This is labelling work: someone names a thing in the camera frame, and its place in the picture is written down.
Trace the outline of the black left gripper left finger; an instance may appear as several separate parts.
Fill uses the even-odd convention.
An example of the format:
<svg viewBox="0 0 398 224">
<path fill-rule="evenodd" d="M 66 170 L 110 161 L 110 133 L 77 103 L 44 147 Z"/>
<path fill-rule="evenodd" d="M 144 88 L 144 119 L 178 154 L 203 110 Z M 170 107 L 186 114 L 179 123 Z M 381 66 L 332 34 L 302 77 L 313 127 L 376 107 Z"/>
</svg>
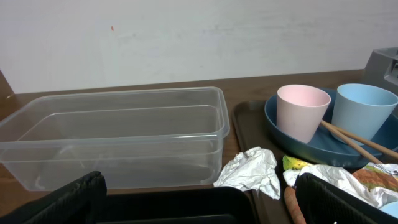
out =
<svg viewBox="0 0 398 224">
<path fill-rule="evenodd" d="M 1 223 L 94 223 L 106 192 L 104 176 L 90 172 L 1 217 Z"/>
</svg>

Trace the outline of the yellow green snack wrapper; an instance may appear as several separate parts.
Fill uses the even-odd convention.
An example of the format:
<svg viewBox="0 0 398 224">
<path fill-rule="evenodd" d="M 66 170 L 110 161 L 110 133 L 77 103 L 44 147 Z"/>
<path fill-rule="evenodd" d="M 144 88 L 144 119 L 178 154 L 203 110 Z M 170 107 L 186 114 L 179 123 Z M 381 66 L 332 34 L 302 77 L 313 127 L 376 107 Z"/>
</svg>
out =
<svg viewBox="0 0 398 224">
<path fill-rule="evenodd" d="M 311 163 L 287 155 L 283 156 L 282 163 L 285 171 L 299 171 L 306 166 L 312 166 Z M 369 190 L 384 187 L 397 191 L 397 164 L 377 165 L 370 162 L 352 175 Z"/>
</svg>

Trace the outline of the orange carrot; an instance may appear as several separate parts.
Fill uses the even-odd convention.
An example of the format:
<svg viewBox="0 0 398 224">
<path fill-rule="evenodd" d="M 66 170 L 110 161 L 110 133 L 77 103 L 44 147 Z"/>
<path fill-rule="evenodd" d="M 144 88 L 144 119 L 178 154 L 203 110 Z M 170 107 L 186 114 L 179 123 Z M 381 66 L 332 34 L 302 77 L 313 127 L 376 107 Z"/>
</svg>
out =
<svg viewBox="0 0 398 224">
<path fill-rule="evenodd" d="M 306 224 L 304 215 L 299 207 L 299 203 L 296 198 L 295 189 L 292 187 L 286 187 L 284 190 L 284 199 L 287 210 L 292 218 L 294 224 Z"/>
</svg>

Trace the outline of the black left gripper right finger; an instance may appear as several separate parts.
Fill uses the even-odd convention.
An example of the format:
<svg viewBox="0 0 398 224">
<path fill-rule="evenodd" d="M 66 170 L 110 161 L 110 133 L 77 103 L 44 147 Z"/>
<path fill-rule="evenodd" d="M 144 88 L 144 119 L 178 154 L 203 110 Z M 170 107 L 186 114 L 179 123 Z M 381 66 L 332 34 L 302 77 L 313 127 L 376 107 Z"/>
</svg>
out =
<svg viewBox="0 0 398 224">
<path fill-rule="evenodd" d="M 295 195 L 307 223 L 397 224 L 397 218 L 313 174 L 298 177 Z"/>
</svg>

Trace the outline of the white tissue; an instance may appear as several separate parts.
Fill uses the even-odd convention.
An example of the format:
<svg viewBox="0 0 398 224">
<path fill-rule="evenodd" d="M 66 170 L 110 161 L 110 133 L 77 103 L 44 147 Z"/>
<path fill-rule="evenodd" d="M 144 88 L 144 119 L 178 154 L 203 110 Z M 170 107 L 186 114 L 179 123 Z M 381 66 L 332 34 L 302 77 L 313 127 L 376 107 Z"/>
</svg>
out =
<svg viewBox="0 0 398 224">
<path fill-rule="evenodd" d="M 304 173 L 313 174 L 376 208 L 381 208 L 388 203 L 397 201 L 397 192 L 384 187 L 368 190 L 358 179 L 341 167 L 320 164 L 310 165 L 303 167 L 301 170 L 286 170 L 283 176 L 287 185 L 293 187 L 296 179 Z"/>
</svg>

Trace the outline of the white paper napkin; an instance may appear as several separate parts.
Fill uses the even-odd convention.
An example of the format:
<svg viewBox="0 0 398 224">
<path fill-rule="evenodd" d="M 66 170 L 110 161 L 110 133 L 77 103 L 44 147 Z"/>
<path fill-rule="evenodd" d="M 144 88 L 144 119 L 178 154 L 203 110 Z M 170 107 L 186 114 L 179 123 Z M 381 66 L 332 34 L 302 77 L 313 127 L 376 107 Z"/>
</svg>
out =
<svg viewBox="0 0 398 224">
<path fill-rule="evenodd" d="M 233 187 L 242 192 L 256 190 L 274 200 L 281 198 L 277 161 L 269 149 L 254 147 L 240 152 L 222 169 L 215 187 Z"/>
</svg>

